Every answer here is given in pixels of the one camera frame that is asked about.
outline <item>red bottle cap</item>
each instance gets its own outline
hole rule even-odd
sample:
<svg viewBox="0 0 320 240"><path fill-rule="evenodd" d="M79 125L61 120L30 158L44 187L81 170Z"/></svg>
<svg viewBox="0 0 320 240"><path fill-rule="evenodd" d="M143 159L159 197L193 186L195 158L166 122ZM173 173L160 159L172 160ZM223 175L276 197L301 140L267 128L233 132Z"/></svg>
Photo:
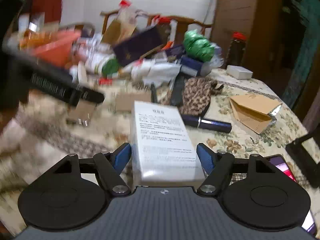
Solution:
<svg viewBox="0 0 320 240"><path fill-rule="evenodd" d="M119 3L120 7L129 7L131 5L131 2L129 0L121 0Z"/></svg>
<svg viewBox="0 0 320 240"><path fill-rule="evenodd" d="M244 36L242 33L233 33L233 38L237 40L243 40L243 41L247 40L247 37Z"/></svg>
<svg viewBox="0 0 320 240"><path fill-rule="evenodd" d="M161 24L169 24L171 22L171 19L169 17L160 17L158 20L158 23Z"/></svg>

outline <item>wooden chair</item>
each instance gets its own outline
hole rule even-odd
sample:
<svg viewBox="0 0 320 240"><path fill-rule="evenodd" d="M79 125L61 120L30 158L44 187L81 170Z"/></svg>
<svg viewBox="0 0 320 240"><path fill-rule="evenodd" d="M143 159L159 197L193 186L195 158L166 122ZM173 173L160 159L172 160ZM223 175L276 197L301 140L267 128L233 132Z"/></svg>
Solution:
<svg viewBox="0 0 320 240"><path fill-rule="evenodd" d="M101 12L100 16L104 16L104 21L103 21L103 27L102 27L102 33L105 33L107 29L107 24L108 24L108 19L111 15L116 15L118 14L119 10L114 10L111 12ZM152 19L156 15L161 15L161 14L151 14L148 15L148 21L147 21L147 26L151 25ZM176 35L174 38L175 44L182 44L183 39L184 39L184 33L188 31L188 26L190 24L198 24L201 26L201 31L200 33L204 35L205 29L206 28L211 28L212 24L204 24L202 22L199 22L195 19L192 18L187 18L187 17L181 17L181 16L176 16L176 15L171 15L171 16L166 16L171 18L172 20L177 22L177 28L176 28Z"/></svg>
<svg viewBox="0 0 320 240"><path fill-rule="evenodd" d="M60 30L68 30L71 28L75 29L75 30L81 30L81 31L83 31L84 29L89 30L88 38L92 38L95 31L96 31L94 25L91 23L72 23L72 24L69 24L66 26L59 27L59 31Z"/></svg>
<svg viewBox="0 0 320 240"><path fill-rule="evenodd" d="M149 26L151 24L151 20L159 14L153 14L153 15L149 15L148 17L148 22L147 22L147 26ZM177 27L176 27L176 35L174 37L174 43L175 44L182 44L183 39L184 39L184 34L185 32L188 31L188 26L190 24L198 24L201 26L201 31L200 33L202 35L204 35L205 33L205 29L206 28L211 28L212 24L204 24L202 22L199 22L195 19L192 18L187 18L187 17L182 17L182 16L176 16L176 15L170 15L170 16L166 16L168 18L170 18L173 21L177 22Z"/></svg>

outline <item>green plastic bag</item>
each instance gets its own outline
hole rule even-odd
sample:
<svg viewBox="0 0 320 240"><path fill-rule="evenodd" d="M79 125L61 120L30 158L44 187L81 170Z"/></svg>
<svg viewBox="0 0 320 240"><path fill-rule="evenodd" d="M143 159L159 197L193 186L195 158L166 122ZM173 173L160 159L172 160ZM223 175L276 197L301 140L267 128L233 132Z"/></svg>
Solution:
<svg viewBox="0 0 320 240"><path fill-rule="evenodd" d="M202 62L210 61L214 55L214 46L196 30L184 34L183 46L189 57Z"/></svg>

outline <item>brown paper bag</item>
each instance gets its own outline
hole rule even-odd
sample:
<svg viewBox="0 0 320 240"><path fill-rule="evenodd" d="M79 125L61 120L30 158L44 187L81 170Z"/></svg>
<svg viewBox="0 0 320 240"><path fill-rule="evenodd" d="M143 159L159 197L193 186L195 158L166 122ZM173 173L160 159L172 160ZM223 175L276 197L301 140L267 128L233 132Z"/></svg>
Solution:
<svg viewBox="0 0 320 240"><path fill-rule="evenodd" d="M258 94L233 96L229 101L235 118L258 134L276 120L269 113L282 104Z"/></svg>
<svg viewBox="0 0 320 240"><path fill-rule="evenodd" d="M129 38L135 30L135 25L124 24L114 19L106 32L103 34L101 42L110 45L118 44L119 42Z"/></svg>

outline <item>white small box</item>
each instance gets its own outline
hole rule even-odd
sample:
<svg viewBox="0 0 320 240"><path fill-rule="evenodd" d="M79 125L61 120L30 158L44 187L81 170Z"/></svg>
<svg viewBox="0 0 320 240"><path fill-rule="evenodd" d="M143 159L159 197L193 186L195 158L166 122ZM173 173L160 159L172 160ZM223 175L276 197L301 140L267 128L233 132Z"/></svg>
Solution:
<svg viewBox="0 0 320 240"><path fill-rule="evenodd" d="M252 78L253 72L244 67L228 65L227 74L236 79L250 79Z"/></svg>
<svg viewBox="0 0 320 240"><path fill-rule="evenodd" d="M135 101L130 130L134 186L202 184L201 163L176 107Z"/></svg>

